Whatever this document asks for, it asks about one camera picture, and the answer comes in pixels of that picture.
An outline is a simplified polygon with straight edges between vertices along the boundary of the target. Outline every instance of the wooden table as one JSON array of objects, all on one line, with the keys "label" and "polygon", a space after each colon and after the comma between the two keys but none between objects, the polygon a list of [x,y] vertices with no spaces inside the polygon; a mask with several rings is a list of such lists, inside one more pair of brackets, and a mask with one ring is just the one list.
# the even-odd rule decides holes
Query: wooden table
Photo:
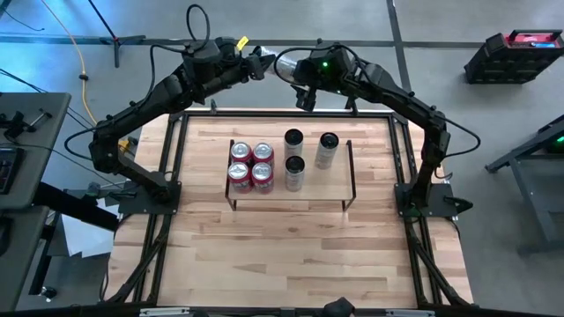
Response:
[{"label": "wooden table", "polygon": [[[168,238],[160,306],[322,307],[341,296],[357,307],[416,306],[386,120],[192,117],[188,127],[182,201]],[[158,169],[166,128],[166,116],[143,127],[136,161],[149,170]],[[290,128],[300,129],[308,144],[328,129],[352,140],[356,201],[346,213],[340,202],[300,201],[239,202],[231,211],[224,197],[229,140],[280,143]],[[410,129],[419,157],[423,133],[413,124]],[[107,297],[137,265],[147,218],[130,217],[116,234]],[[438,267],[471,301],[455,228],[441,218],[428,223]],[[151,281],[152,268],[145,296]]]}]

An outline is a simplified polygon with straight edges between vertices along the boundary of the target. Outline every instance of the can lid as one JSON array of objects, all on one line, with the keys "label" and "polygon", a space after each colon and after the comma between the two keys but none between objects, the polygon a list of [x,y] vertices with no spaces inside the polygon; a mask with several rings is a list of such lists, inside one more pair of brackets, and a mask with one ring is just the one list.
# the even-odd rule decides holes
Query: can lid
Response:
[{"label": "can lid", "polygon": [[319,142],[326,149],[334,149],[338,145],[338,136],[332,132],[325,132],[319,138]]},{"label": "can lid", "polygon": [[255,146],[254,153],[258,159],[267,159],[272,154],[272,147],[266,143],[259,143]]},{"label": "can lid", "polygon": [[284,134],[284,139],[290,145],[298,145],[303,141],[303,134],[298,129],[289,129]]},{"label": "can lid", "polygon": [[229,166],[227,172],[229,173],[229,177],[231,177],[232,179],[240,180],[247,176],[247,174],[249,173],[249,168],[245,163],[235,162],[231,166]]},{"label": "can lid", "polygon": [[231,147],[231,155],[234,158],[243,159],[250,153],[250,146],[244,142],[237,142]]},{"label": "can lid", "polygon": [[266,163],[257,163],[253,166],[253,177],[255,180],[264,181],[271,177],[272,168]]},{"label": "can lid", "polygon": [[286,160],[286,170],[290,173],[300,173],[306,168],[306,162],[299,156],[292,156]]}]

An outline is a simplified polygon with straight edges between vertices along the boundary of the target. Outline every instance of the concrete floor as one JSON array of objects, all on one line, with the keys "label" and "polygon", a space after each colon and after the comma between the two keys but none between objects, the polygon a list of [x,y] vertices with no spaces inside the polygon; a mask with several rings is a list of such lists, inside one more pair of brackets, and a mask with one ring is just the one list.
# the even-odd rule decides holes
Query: concrete floor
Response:
[{"label": "concrete floor", "polygon": [[[83,1],[48,1],[76,35],[107,36],[101,22]],[[145,34],[149,38],[188,38],[185,0],[98,0],[108,23],[121,36]],[[208,0],[201,2],[211,19],[212,36],[254,40],[392,41],[386,0]],[[562,28],[561,0],[396,0],[397,18],[404,41],[483,41],[514,28]],[[5,14],[0,18],[0,36],[64,35],[61,27],[40,2],[12,1],[8,11],[45,31],[31,33]],[[197,15],[194,26],[200,32]],[[361,57],[379,63],[400,84],[394,48],[354,48]],[[94,115],[102,118],[139,100],[149,85],[148,47],[127,46],[121,51],[120,69],[113,66],[110,47],[84,45],[88,101]],[[483,307],[534,313],[562,314],[564,302],[564,253],[520,257],[516,247],[534,243],[540,237],[535,218],[523,206],[511,172],[486,173],[483,166],[519,145],[538,128],[562,115],[560,89],[564,84],[564,61],[560,59],[534,82],[522,86],[467,85],[463,66],[476,49],[404,50],[412,89],[427,104],[435,104],[450,119],[479,133],[482,146],[469,155],[449,158],[446,169],[455,173],[451,181],[455,194],[474,202],[459,221],[462,246],[474,300]],[[0,67],[54,92],[70,92],[70,106],[81,114],[78,58],[71,45],[0,43]],[[158,51],[157,78],[173,70],[180,58]],[[29,91],[23,85],[0,77],[2,91]],[[222,107],[293,107],[290,87],[269,77],[223,92],[216,98]],[[319,107],[341,108],[335,95],[319,97]],[[382,108],[361,104],[361,107]],[[56,148],[80,127],[67,120]],[[473,144],[471,137],[455,128],[450,151]],[[77,151],[86,152],[89,136],[77,140]],[[103,182],[95,175],[68,166],[53,155],[44,181],[59,188],[83,188],[89,181]],[[22,296],[19,309],[93,304],[104,271],[105,258],[62,259],[52,264],[49,285],[59,296],[46,304]]]}]

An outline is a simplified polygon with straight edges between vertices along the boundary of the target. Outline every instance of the soda can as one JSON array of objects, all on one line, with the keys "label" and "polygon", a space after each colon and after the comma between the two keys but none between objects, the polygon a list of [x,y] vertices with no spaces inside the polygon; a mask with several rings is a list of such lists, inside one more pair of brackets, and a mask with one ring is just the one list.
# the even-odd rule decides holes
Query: soda can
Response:
[{"label": "soda can", "polygon": [[299,191],[303,185],[306,162],[299,156],[292,156],[286,160],[286,189]]},{"label": "soda can", "polygon": [[253,150],[253,160],[256,163],[266,163],[274,168],[274,149],[266,143],[259,143]]},{"label": "soda can", "polygon": [[272,167],[266,163],[256,163],[253,166],[252,181],[257,192],[261,194],[270,193],[274,189]]},{"label": "soda can", "polygon": [[289,129],[284,134],[284,159],[301,156],[303,134],[298,129]]},{"label": "soda can", "polygon": [[231,147],[231,161],[242,162],[251,167],[253,165],[253,153],[250,146],[244,142],[237,142]]},{"label": "soda can", "polygon": [[253,189],[249,167],[242,162],[235,162],[227,169],[229,182],[233,189],[241,194],[247,194]]},{"label": "soda can", "polygon": [[338,137],[336,134],[326,132],[319,138],[317,154],[315,155],[315,166],[319,169],[328,169],[333,163],[335,152],[337,152]]}]

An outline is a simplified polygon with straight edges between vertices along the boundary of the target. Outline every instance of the black case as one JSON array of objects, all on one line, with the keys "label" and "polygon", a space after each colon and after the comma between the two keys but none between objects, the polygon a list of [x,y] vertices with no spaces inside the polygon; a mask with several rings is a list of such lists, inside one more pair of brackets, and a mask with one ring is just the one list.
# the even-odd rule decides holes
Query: black case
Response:
[{"label": "black case", "polygon": [[[512,41],[519,33],[551,33],[556,48],[533,47],[530,42]],[[464,66],[469,84],[524,84],[535,79],[564,55],[562,30],[515,30],[508,42],[498,33],[486,40]]]}]

